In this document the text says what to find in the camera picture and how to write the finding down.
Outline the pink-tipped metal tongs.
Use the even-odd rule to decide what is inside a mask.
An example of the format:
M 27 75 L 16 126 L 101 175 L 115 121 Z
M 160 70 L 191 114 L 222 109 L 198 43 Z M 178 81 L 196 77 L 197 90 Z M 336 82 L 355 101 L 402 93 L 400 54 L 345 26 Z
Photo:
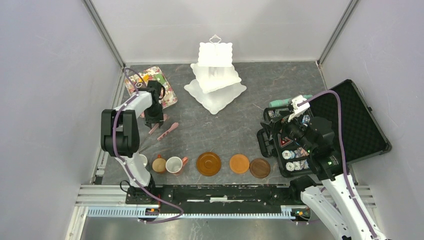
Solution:
M 153 140 L 152 138 L 153 133 L 160 128 L 159 124 L 156 123 L 141 141 L 138 152 L 141 154 L 142 152 L 144 152 L 151 146 L 154 146 L 156 143 L 160 142 L 162 139 L 164 139 L 167 135 L 169 135 L 172 131 L 174 131 L 178 127 L 179 127 L 179 123 L 174 122 L 167 130 L 165 130 L 161 135 L 159 135 L 155 140 Z

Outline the green square cake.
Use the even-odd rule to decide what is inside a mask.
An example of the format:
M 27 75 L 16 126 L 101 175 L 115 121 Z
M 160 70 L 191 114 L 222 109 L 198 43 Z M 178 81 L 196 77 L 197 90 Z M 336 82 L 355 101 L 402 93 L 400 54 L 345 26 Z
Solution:
M 166 78 L 164 77 L 163 74 L 157 74 L 155 77 L 156 77 L 156 80 L 161 84 L 164 84 L 166 82 Z

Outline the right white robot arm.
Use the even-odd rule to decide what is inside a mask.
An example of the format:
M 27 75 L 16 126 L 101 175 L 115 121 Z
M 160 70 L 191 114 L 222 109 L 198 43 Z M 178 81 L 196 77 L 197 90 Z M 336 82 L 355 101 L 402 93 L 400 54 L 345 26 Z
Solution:
M 388 238 L 368 213 L 348 171 L 341 119 L 337 121 L 340 149 L 333 144 L 332 122 L 323 117 L 313 117 L 308 125 L 304 125 L 298 116 L 289 114 L 265 117 L 260 124 L 269 137 L 288 137 L 308 152 L 309 169 L 335 202 L 331 204 L 323 197 L 316 182 L 303 175 L 290 181 L 288 196 L 293 203 L 310 207 L 337 240 Z

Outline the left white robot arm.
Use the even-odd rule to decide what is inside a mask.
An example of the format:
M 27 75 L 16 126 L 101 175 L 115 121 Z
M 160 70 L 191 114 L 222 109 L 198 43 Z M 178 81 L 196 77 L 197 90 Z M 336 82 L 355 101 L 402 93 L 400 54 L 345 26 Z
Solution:
M 138 117 L 144 114 L 145 125 L 152 129 L 164 123 L 163 106 L 160 101 L 165 87 L 158 81 L 149 81 L 147 87 L 137 91 L 123 104 L 104 109 L 100 121 L 100 145 L 122 166 L 129 184 L 138 190 L 138 197 L 145 204 L 153 203 L 157 190 L 150 186 L 151 174 L 146 169 L 147 159 L 139 153 L 140 133 Z

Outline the black open carrying case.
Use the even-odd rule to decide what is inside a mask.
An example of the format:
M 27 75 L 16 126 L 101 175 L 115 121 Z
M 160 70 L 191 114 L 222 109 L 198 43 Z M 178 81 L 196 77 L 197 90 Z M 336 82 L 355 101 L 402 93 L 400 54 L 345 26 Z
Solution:
M 313 117 L 321 117 L 332 122 L 334 131 L 333 145 L 340 149 L 339 135 L 342 135 L 342 144 L 348 164 L 359 162 L 374 156 L 388 153 L 392 144 L 385 136 L 372 114 L 355 83 L 347 79 L 332 87 L 340 98 L 338 107 L 336 97 L 327 93 L 310 101 L 310 107 L 302 115 L 296 117 L 303 124 L 307 124 Z M 288 117 L 293 112 L 292 105 L 268 107 L 263 111 L 263 121 L 266 114 L 270 117 Z M 262 153 L 262 127 L 257 132 L 257 141 Z M 304 157 L 275 157 L 280 174 L 285 178 L 312 174 Z

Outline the floral rectangular tray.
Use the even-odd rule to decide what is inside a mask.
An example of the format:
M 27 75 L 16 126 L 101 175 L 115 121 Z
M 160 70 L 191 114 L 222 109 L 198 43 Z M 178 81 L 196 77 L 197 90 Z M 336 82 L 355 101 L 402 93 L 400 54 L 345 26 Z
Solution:
M 158 66 L 150 67 L 139 73 L 133 72 L 133 75 L 129 75 L 128 77 L 124 79 L 124 84 L 126 86 L 128 93 L 132 95 L 136 91 L 132 83 L 136 85 L 136 83 L 138 82 L 144 82 L 145 85 L 147 86 L 149 81 L 157 81 L 157 78 L 156 78 L 157 74 L 162 74 L 165 77 L 162 70 Z M 165 87 L 165 96 L 160 102 L 162 104 L 162 107 L 165 109 L 167 107 L 174 105 L 178 101 L 178 98 L 167 79 L 166 79 L 166 82 L 162 85 Z

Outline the chocolate swirl roll cake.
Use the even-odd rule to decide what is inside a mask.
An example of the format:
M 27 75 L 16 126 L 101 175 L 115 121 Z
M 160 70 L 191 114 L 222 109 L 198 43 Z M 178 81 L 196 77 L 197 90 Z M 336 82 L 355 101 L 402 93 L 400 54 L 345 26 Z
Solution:
M 146 84 L 144 82 L 142 82 L 142 81 L 141 82 L 137 82 L 135 86 L 136 86 L 137 89 L 146 88 Z

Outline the orange mug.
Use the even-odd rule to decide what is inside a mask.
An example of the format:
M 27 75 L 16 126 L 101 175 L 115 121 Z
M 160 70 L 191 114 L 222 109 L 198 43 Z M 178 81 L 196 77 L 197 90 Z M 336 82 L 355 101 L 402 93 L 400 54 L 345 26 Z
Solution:
M 152 170 L 158 174 L 165 173 L 167 160 L 164 159 L 160 154 L 157 155 L 157 158 L 152 162 Z

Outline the dark brown wooden coaster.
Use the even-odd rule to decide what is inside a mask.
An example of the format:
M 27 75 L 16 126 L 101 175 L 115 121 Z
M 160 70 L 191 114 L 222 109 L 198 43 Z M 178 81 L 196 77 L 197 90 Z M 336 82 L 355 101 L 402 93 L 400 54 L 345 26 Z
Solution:
M 263 179 L 270 174 L 271 166 L 267 160 L 263 158 L 255 158 L 250 162 L 249 171 L 254 177 Z

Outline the white three-tier dessert stand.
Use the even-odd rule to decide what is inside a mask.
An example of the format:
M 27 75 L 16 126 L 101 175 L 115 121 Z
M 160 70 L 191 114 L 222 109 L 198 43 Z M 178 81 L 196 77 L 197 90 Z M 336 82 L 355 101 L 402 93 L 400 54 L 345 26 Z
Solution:
M 198 59 L 190 65 L 195 76 L 184 89 L 212 115 L 233 102 L 247 87 L 233 65 L 233 44 L 213 35 L 199 43 Z

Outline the large brown wooden saucer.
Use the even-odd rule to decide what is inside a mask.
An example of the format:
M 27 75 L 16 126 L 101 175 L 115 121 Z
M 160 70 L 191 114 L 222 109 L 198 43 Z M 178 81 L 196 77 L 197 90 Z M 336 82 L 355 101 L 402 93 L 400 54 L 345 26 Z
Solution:
M 214 152 L 204 152 L 196 160 L 198 172 L 206 177 L 216 175 L 221 170 L 222 162 Z

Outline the light orange wooden coaster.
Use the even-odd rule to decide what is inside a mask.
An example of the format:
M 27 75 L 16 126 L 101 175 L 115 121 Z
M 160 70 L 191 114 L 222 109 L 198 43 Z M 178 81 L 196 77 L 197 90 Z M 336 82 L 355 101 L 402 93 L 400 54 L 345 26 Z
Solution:
M 250 167 L 250 161 L 243 154 L 235 154 L 229 160 L 229 167 L 236 174 L 244 174 Z

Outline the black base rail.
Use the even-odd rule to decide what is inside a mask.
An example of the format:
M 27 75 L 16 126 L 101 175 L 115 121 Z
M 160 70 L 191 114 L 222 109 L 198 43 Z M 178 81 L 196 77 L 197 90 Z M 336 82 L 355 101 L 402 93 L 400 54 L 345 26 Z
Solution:
M 127 205 L 146 205 L 153 214 L 188 216 L 270 216 L 283 214 L 293 217 L 307 206 L 295 198 L 286 185 L 224 184 L 224 185 L 156 185 L 150 195 L 141 188 L 129 187 Z

